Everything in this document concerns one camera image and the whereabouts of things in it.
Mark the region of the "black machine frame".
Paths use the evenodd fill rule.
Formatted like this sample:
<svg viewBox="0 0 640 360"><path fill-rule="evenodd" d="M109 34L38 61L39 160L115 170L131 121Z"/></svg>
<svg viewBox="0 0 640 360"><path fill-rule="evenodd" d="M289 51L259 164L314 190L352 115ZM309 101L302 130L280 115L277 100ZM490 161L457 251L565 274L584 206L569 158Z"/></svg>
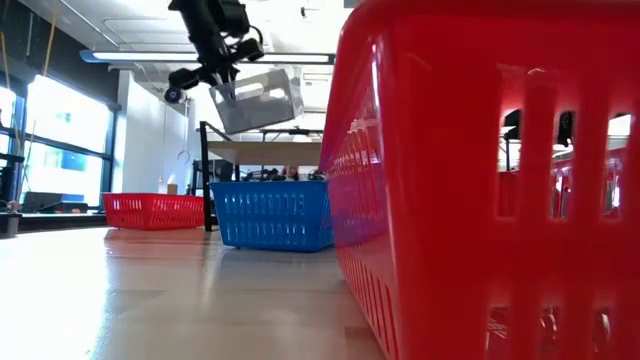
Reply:
<svg viewBox="0 0 640 360"><path fill-rule="evenodd" d="M24 160L23 156L0 153L0 200L9 202L14 199L16 170Z"/></svg>

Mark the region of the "long ceiling light bar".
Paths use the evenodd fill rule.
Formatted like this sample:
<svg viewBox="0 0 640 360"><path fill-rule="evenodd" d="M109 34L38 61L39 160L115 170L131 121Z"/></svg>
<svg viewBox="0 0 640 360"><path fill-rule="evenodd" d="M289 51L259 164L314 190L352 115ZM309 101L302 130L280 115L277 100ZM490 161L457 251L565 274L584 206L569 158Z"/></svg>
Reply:
<svg viewBox="0 0 640 360"><path fill-rule="evenodd" d="M190 52L126 52L81 50L80 57L87 63L197 63L198 56ZM256 60L264 64L333 65L334 54L266 53Z"/></svg>

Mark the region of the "grey translucent plastic basket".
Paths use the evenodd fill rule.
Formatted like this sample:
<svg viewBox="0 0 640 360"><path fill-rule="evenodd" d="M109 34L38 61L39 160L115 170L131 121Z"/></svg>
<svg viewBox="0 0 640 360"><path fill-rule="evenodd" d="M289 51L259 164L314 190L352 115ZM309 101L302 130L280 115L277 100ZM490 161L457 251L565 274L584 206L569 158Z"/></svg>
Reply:
<svg viewBox="0 0 640 360"><path fill-rule="evenodd" d="M300 79L272 70L209 89L227 134L295 119L303 110Z"/></svg>

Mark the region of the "white hanging hook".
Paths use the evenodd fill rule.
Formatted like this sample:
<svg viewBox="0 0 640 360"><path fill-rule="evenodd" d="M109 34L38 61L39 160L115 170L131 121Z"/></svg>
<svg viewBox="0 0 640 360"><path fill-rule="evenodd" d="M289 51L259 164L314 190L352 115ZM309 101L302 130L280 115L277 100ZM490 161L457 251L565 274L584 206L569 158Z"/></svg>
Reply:
<svg viewBox="0 0 640 360"><path fill-rule="evenodd" d="M184 164L187 165L191 159L191 154L189 152L189 146L188 146L188 140L189 140L189 129L190 129L190 125L189 125L189 100L186 100L184 102L184 118L185 118L185 122L184 122L184 131L183 131L183 140L182 140L182 148L180 150L180 152L177 154L176 159L177 160L183 160Z"/></svg>

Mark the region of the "red slotted plastic basket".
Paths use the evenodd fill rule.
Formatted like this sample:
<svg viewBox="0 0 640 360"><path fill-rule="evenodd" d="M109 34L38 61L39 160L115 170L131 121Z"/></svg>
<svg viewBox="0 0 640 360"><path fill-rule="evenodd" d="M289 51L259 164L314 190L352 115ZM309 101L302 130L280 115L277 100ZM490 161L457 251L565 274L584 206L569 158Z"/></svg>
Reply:
<svg viewBox="0 0 640 360"><path fill-rule="evenodd" d="M159 193L103 193L107 224L134 230L177 230L204 225L204 199Z"/></svg>
<svg viewBox="0 0 640 360"><path fill-rule="evenodd" d="M363 0L320 166L385 360L640 360L640 0Z"/></svg>

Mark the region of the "black window frame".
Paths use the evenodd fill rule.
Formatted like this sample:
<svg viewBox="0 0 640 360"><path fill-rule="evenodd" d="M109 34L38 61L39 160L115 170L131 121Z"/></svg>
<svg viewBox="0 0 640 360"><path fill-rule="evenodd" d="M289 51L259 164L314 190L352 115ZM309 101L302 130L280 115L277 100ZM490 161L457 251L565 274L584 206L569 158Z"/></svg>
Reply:
<svg viewBox="0 0 640 360"><path fill-rule="evenodd" d="M36 76L27 83L0 72L0 154L20 157L10 167L7 200L35 212L33 198L101 204L110 189L115 113L107 104Z"/></svg>

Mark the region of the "black computer monitor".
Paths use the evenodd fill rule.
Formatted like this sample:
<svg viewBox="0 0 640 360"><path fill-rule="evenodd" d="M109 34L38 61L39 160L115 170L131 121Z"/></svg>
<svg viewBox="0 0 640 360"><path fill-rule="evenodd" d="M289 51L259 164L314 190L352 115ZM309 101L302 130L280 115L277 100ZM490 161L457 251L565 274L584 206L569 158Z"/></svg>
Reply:
<svg viewBox="0 0 640 360"><path fill-rule="evenodd" d="M230 182L235 172L234 164L224 159L212 160L209 165L210 177L214 182Z"/></svg>

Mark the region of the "wood shelf black metal legs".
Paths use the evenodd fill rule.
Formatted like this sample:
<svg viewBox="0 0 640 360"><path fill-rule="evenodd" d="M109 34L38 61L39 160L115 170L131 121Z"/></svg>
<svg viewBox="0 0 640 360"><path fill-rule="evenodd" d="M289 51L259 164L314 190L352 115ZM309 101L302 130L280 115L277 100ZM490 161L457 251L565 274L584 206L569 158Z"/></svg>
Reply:
<svg viewBox="0 0 640 360"><path fill-rule="evenodd" d="M214 127L207 121L200 121L198 124L201 165L202 190L203 190L203 210L204 228L211 232L214 226L214 216L211 211L211 191L210 185L211 171L209 167L209 153L230 162L234 166L234 175L237 182L240 181L241 165L269 165L269 164L292 164L300 166L312 166L319 163L321 143L320 142L278 142L272 139L266 141L269 134L286 134L290 136L314 135L322 139L323 130L315 129L261 129L262 140L260 142L234 141L229 135Z"/></svg>

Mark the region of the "grey metal block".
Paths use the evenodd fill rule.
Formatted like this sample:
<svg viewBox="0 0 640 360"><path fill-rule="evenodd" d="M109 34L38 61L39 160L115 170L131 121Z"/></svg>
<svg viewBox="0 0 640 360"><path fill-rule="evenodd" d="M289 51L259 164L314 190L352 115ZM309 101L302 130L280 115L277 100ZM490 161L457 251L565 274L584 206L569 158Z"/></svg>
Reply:
<svg viewBox="0 0 640 360"><path fill-rule="evenodd" d="M0 213L0 239L15 237L21 218L20 213Z"/></svg>

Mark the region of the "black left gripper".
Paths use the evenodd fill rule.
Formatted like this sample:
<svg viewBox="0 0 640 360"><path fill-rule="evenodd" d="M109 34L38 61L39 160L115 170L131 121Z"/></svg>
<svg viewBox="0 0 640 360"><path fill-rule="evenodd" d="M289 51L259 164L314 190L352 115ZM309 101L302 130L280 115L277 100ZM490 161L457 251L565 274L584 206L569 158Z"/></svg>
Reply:
<svg viewBox="0 0 640 360"><path fill-rule="evenodd" d="M200 66L193 70L180 68L170 73L169 88L188 90L201 82L213 87L226 83L227 100L235 101L235 80L239 73L235 64L241 60L255 61L264 56L264 51L258 40L250 38L233 46L222 43L221 48L214 47L197 54Z"/></svg>

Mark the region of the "black flat case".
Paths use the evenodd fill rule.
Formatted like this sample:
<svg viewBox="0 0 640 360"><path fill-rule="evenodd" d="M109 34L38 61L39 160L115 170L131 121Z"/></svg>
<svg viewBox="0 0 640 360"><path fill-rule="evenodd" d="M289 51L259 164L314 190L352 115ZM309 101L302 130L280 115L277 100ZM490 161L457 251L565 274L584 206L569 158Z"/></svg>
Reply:
<svg viewBox="0 0 640 360"><path fill-rule="evenodd" d="M88 210L83 195L28 191L22 201L23 213L76 214Z"/></svg>

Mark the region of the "blue slotted plastic basket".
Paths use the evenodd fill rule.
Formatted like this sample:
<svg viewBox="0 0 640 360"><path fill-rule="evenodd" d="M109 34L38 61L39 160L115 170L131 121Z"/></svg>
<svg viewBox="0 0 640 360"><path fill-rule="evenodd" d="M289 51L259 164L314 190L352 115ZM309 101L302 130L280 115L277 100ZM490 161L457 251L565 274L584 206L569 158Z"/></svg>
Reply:
<svg viewBox="0 0 640 360"><path fill-rule="evenodd" d="M325 181L218 182L212 191L226 246L317 252L334 244Z"/></svg>

